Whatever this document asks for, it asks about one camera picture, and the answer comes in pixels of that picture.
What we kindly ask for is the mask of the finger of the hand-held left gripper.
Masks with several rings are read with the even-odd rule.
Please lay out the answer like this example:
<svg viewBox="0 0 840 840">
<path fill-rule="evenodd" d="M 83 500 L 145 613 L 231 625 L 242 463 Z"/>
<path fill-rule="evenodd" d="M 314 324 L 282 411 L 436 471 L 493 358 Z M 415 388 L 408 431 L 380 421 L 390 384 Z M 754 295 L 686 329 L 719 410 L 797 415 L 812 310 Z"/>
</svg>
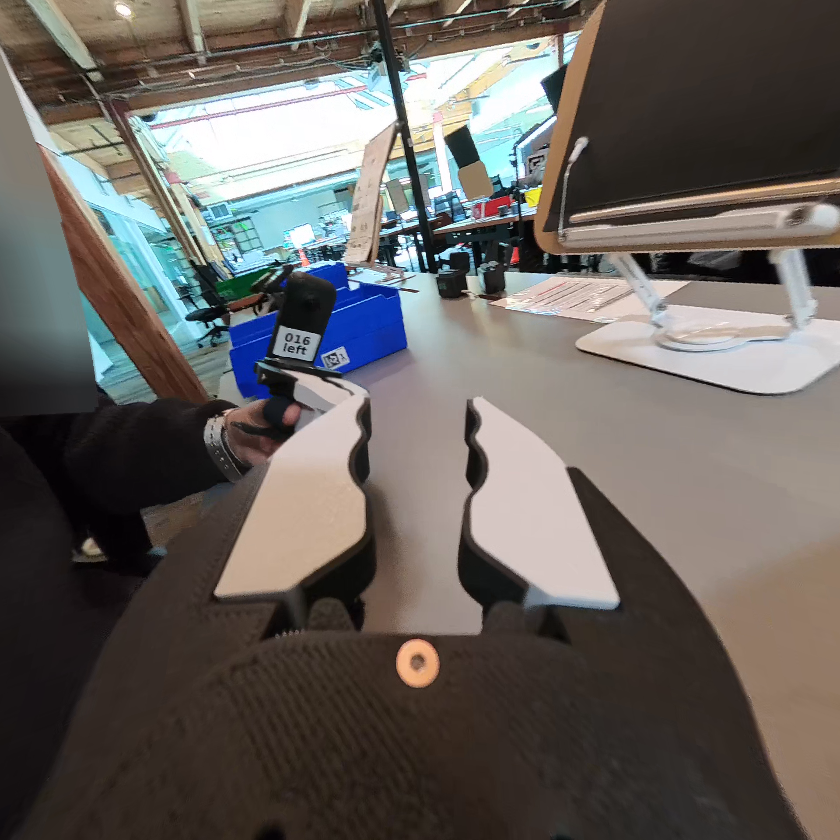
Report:
<svg viewBox="0 0 840 840">
<path fill-rule="evenodd" d="M 351 397 L 369 397 L 362 387 L 340 376 L 304 370 L 268 370 L 268 417 L 282 418 L 291 404 L 326 413 Z"/>
</svg>

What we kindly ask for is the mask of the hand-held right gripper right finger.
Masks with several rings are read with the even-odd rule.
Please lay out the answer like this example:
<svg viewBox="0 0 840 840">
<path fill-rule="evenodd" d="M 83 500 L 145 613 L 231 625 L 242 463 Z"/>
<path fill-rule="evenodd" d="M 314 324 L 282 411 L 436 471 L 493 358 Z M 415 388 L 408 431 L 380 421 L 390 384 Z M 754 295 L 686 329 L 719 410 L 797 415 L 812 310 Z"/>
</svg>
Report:
<svg viewBox="0 0 840 840">
<path fill-rule="evenodd" d="M 617 609 L 620 595 L 562 458 L 482 396 L 467 402 L 465 443 L 458 579 L 482 612 L 505 602 Z"/>
</svg>

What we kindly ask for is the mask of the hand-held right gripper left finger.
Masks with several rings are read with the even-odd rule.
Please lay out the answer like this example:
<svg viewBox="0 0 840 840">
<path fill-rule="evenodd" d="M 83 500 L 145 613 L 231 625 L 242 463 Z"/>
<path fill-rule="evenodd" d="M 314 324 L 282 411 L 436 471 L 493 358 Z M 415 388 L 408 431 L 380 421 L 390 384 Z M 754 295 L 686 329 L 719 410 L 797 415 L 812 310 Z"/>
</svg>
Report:
<svg viewBox="0 0 840 840">
<path fill-rule="evenodd" d="M 216 584 L 219 601 L 361 597 L 376 566 L 363 487 L 370 409 L 369 397 L 352 396 L 275 453 Z"/>
</svg>

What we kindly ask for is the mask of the person's left forearm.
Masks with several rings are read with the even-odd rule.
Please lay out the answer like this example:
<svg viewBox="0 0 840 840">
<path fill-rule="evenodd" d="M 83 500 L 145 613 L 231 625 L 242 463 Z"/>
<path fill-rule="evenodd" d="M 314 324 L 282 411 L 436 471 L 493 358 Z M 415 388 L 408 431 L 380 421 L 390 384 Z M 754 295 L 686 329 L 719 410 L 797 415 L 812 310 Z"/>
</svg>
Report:
<svg viewBox="0 0 840 840">
<path fill-rule="evenodd" d="M 92 539 L 111 571 L 147 574 L 153 544 L 142 512 L 171 505 L 240 476 L 207 448 L 221 440 L 235 405 L 174 398 L 119 405 L 101 391 L 90 413 L 3 416 L 2 430 L 46 479 L 65 512 L 74 550 Z"/>
</svg>

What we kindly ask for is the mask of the person's left hand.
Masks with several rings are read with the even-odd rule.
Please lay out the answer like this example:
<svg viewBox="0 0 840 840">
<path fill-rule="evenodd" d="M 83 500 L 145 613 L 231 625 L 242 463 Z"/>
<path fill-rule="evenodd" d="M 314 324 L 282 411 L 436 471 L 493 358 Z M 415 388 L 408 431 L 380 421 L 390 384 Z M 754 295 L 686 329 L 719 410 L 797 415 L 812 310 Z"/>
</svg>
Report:
<svg viewBox="0 0 840 840">
<path fill-rule="evenodd" d="M 283 396 L 258 400 L 224 413 L 227 448 L 247 466 L 265 463 L 294 434 L 301 405 Z"/>
</svg>

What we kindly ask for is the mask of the blue bin with sticker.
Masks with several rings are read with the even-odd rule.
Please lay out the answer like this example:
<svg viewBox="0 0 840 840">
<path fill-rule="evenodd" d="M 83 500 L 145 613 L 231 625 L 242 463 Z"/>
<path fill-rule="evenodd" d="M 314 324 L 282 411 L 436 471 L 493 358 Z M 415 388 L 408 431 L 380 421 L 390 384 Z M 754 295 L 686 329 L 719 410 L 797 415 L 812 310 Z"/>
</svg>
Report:
<svg viewBox="0 0 840 840">
<path fill-rule="evenodd" d="M 337 290 L 337 300 L 323 335 L 316 366 L 346 374 L 406 348 L 400 292 L 370 283 Z M 229 330 L 229 358 L 238 390 L 246 399 L 265 398 L 255 364 L 266 356 L 277 315 L 260 315 Z"/>
</svg>

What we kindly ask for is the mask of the black office chair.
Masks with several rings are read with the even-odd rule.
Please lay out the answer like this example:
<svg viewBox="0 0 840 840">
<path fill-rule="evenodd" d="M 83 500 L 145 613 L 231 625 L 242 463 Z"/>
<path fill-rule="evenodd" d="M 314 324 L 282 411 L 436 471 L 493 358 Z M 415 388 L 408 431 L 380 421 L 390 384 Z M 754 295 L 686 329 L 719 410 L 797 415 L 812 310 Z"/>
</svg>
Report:
<svg viewBox="0 0 840 840">
<path fill-rule="evenodd" d="M 199 304 L 196 309 L 190 311 L 185 316 L 185 320 L 208 327 L 204 335 L 196 340 L 196 346 L 199 349 L 206 345 L 215 348 L 221 340 L 228 337 L 230 319 L 233 315 L 249 312 L 257 317 L 261 314 L 261 309 L 265 305 L 265 295 L 256 289 L 257 284 L 255 284 L 253 290 L 257 291 L 256 294 L 238 301 L 224 301 L 215 291 L 216 283 L 225 280 L 222 279 L 219 266 L 214 262 L 200 265 L 193 260 L 190 264 L 204 304 Z"/>
</svg>

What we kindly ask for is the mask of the metal wristwatch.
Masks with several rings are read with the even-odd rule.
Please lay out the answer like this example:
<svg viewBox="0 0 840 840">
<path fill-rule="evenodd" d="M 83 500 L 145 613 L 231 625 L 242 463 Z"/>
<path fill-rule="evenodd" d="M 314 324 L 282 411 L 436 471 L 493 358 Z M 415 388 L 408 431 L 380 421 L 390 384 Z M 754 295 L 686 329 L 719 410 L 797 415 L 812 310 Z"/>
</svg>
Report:
<svg viewBox="0 0 840 840">
<path fill-rule="evenodd" d="M 235 453 L 228 440 L 226 415 L 217 414 L 206 420 L 203 443 L 210 459 L 222 476 L 231 483 L 239 482 L 251 470 L 251 464 Z"/>
</svg>

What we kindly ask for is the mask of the brown cardboard board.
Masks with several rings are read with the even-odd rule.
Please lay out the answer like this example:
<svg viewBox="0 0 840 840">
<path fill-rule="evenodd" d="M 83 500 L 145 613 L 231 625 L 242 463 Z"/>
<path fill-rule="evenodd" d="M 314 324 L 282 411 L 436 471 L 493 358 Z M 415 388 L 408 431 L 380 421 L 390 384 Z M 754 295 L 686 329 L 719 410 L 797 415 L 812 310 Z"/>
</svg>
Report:
<svg viewBox="0 0 840 840">
<path fill-rule="evenodd" d="M 353 190 L 351 227 L 342 261 L 347 266 L 373 264 L 382 225 L 381 188 L 398 131 L 394 121 L 364 147 L 360 174 Z"/>
</svg>

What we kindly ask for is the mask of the black metal pole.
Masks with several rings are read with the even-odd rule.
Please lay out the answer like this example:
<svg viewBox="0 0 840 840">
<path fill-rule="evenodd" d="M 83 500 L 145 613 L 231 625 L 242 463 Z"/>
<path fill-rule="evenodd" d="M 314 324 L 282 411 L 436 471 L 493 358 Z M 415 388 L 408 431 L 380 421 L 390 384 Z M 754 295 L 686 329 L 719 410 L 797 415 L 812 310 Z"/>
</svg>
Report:
<svg viewBox="0 0 840 840">
<path fill-rule="evenodd" d="M 390 19 L 385 7 L 385 1 L 372 2 L 374 19 L 381 51 L 385 63 L 388 81 L 390 83 L 392 98 L 397 117 L 398 129 L 402 138 L 402 146 L 406 168 L 410 177 L 415 201 L 419 235 L 423 243 L 425 266 L 431 274 L 437 273 L 437 263 L 434 251 L 434 234 L 427 215 L 421 179 L 417 169 L 417 160 L 414 151 L 411 126 L 408 121 L 406 105 L 403 96 L 403 81 L 400 76 L 401 63 L 396 55 L 396 48 L 393 43 Z"/>
</svg>

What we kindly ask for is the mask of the printed paper sheets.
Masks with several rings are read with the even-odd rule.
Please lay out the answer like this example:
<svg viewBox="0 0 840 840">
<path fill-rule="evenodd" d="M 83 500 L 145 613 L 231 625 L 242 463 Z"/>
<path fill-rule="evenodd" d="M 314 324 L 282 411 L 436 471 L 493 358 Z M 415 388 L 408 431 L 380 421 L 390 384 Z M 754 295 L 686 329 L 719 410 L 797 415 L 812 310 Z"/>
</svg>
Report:
<svg viewBox="0 0 840 840">
<path fill-rule="evenodd" d="M 620 276 L 562 274 L 513 293 L 490 305 L 514 312 L 609 323 L 626 317 L 648 320 L 648 310 Z"/>
</svg>

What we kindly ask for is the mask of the white stand base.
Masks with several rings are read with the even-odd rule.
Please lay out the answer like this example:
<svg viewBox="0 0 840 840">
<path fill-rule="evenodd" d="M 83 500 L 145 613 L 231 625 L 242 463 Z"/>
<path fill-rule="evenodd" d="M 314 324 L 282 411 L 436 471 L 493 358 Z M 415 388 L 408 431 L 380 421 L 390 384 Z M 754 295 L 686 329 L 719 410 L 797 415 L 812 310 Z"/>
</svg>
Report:
<svg viewBox="0 0 840 840">
<path fill-rule="evenodd" d="M 577 339 L 583 353 L 675 375 L 693 382 L 756 396 L 804 390 L 838 369 L 839 323 L 814 319 L 793 331 L 785 317 L 769 313 L 674 306 L 677 328 L 727 328 L 719 343 L 666 347 L 641 315 L 627 316 Z M 746 338 L 737 343 L 736 338 Z"/>
</svg>

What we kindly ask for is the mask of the thick wooden post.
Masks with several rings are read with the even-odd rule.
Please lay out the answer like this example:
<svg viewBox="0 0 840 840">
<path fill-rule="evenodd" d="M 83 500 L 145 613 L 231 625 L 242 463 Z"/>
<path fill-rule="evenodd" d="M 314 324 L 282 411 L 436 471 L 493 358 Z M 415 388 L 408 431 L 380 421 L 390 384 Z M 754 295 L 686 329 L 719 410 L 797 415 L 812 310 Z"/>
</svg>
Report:
<svg viewBox="0 0 840 840">
<path fill-rule="evenodd" d="M 207 403 L 209 396 L 138 286 L 56 153 L 37 144 L 54 194 L 80 291 L 160 398 Z"/>
</svg>

